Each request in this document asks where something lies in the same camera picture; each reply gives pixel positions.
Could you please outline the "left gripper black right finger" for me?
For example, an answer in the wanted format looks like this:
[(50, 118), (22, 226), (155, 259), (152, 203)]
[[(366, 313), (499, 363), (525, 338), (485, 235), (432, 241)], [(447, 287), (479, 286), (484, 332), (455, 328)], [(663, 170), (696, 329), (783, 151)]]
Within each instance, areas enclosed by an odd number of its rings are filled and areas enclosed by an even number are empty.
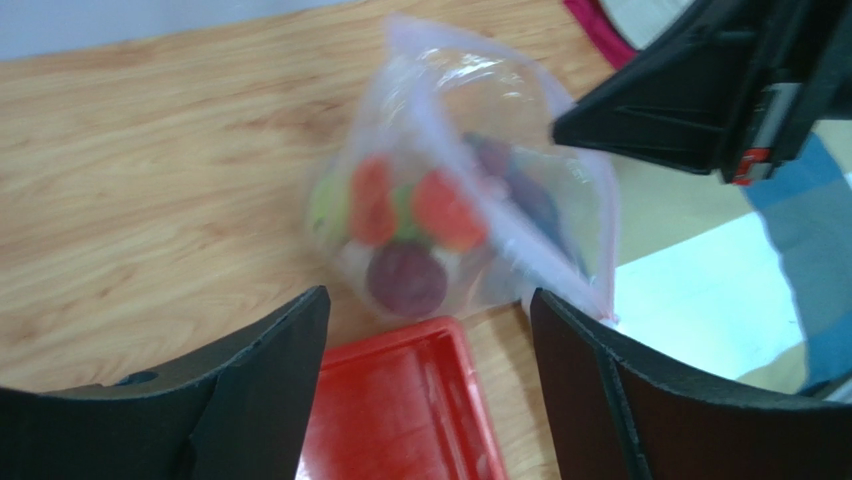
[(851, 408), (698, 370), (538, 290), (534, 351), (565, 479), (847, 479)]

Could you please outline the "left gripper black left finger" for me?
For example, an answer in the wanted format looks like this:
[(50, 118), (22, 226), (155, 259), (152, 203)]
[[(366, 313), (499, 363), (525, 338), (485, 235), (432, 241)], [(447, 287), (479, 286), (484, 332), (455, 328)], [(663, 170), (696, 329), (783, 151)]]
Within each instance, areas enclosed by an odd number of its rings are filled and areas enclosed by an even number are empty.
[(259, 321), (111, 386), (1, 391), (5, 479), (292, 479), (331, 301)]

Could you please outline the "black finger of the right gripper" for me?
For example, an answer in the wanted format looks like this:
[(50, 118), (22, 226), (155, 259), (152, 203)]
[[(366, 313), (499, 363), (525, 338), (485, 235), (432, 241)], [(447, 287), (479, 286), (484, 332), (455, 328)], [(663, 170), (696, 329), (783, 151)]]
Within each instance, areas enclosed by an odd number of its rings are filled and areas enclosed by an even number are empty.
[(553, 123), (558, 145), (708, 175), (752, 97), (763, 1), (696, 1)]

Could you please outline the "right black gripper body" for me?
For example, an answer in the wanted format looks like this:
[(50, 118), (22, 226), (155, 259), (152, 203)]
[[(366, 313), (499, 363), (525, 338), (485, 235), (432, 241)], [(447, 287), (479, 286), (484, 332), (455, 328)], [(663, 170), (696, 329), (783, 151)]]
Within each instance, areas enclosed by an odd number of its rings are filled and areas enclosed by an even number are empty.
[(720, 172), (750, 186), (801, 153), (813, 126), (851, 117), (851, 4), (747, 1), (756, 46), (739, 84)]

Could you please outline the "white green cauliflower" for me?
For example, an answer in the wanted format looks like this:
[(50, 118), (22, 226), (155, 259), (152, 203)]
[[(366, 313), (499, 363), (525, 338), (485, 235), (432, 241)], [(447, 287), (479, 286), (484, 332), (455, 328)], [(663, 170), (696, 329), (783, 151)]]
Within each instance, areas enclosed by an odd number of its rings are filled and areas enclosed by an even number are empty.
[(381, 246), (368, 246), (355, 240), (349, 231), (349, 240), (342, 244), (336, 259), (341, 269), (351, 276), (365, 275), (369, 261), (376, 251), (391, 242), (417, 242), (426, 246), (448, 271), (448, 278), (455, 281), (461, 277), (460, 266), (462, 253), (455, 252), (438, 245), (415, 222), (411, 211), (411, 197), (414, 185), (406, 184), (392, 187), (390, 198), (397, 216), (397, 228), (391, 240)]

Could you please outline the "dark purple mangosteen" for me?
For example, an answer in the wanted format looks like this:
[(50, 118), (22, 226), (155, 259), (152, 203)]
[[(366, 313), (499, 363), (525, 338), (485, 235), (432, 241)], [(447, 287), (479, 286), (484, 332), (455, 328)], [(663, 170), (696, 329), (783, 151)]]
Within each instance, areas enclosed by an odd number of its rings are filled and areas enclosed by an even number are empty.
[(407, 318), (436, 311), (448, 292), (445, 267), (417, 242), (397, 241), (380, 247), (369, 262), (366, 287), (389, 313)]

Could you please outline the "green apple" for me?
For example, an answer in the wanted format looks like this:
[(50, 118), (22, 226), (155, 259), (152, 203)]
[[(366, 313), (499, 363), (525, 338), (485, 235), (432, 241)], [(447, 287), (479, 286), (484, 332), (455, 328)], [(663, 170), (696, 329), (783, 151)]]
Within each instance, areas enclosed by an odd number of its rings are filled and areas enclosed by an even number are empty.
[(323, 244), (337, 248), (349, 240), (349, 178), (327, 175), (316, 182), (308, 198), (306, 228)]

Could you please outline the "orange carrot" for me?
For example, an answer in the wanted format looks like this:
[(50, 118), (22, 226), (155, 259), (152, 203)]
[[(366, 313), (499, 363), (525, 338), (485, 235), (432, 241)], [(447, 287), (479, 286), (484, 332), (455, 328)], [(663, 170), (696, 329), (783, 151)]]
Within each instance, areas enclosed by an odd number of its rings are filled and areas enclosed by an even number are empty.
[(349, 231), (368, 246), (381, 246), (391, 240), (397, 216), (390, 198), (392, 187), (390, 158), (375, 154), (364, 159), (350, 179)]

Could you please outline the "clear zip top bag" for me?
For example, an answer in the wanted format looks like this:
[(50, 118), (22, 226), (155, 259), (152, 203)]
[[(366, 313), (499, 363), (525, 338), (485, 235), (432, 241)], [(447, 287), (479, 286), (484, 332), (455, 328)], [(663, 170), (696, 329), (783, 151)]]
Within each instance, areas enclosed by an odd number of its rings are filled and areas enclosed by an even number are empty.
[[(559, 146), (550, 130), (571, 96), (540, 63), (494, 40), (444, 23), (396, 14), (384, 24), (386, 57), (346, 141), (314, 180), (304, 227), (351, 288), (381, 317), (413, 322), (467, 316), (542, 288), (614, 324), (619, 191), (610, 159)], [(462, 253), (442, 305), (425, 317), (393, 315), (351, 276), (337, 248), (306, 228), (318, 180), (350, 179), (367, 157), (390, 158), (392, 187), (442, 170), (484, 221), (485, 242)]]

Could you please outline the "red yellow apple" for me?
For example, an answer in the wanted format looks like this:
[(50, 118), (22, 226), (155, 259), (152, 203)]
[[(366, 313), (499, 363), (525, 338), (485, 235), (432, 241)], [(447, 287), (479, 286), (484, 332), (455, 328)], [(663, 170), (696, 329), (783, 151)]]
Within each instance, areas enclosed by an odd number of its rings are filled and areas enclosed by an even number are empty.
[(442, 170), (430, 171), (415, 185), (411, 211), (417, 225), (443, 248), (465, 253), (487, 238), (484, 221)]

